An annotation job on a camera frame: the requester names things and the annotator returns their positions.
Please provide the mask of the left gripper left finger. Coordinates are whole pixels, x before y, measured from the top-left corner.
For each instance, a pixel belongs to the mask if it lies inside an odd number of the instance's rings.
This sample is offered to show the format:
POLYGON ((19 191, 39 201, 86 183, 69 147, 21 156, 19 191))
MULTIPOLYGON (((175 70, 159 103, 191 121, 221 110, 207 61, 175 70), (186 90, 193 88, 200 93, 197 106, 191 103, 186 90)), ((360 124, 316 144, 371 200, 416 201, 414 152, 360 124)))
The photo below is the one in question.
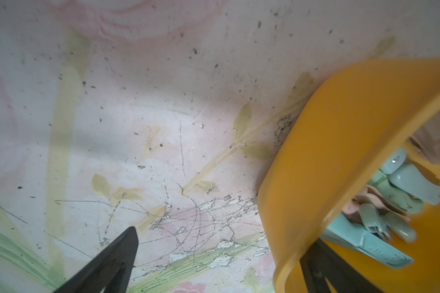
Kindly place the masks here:
POLYGON ((127 228, 56 292, 125 293, 138 246, 136 228, 127 228))

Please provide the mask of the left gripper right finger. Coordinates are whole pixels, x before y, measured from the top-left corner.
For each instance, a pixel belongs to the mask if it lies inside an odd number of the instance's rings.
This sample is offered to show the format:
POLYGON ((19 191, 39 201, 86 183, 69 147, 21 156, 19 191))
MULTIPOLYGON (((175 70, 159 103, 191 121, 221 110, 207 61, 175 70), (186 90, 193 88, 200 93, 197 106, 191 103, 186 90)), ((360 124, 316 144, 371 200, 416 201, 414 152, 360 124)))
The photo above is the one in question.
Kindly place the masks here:
POLYGON ((381 292, 321 239, 311 245, 300 265, 310 293, 329 293, 330 287, 338 293, 381 292))

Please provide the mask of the yellow plastic storage box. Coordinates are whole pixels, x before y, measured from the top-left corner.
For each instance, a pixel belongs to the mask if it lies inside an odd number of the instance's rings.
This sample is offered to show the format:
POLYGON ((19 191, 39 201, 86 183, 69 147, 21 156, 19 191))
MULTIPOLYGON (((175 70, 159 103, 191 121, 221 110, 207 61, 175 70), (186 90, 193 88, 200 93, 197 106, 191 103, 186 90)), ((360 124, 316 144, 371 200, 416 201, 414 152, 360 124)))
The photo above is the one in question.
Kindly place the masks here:
POLYGON ((312 95, 259 189, 278 293, 306 291, 300 259, 378 166, 440 110, 440 57, 374 59, 332 75, 312 95))

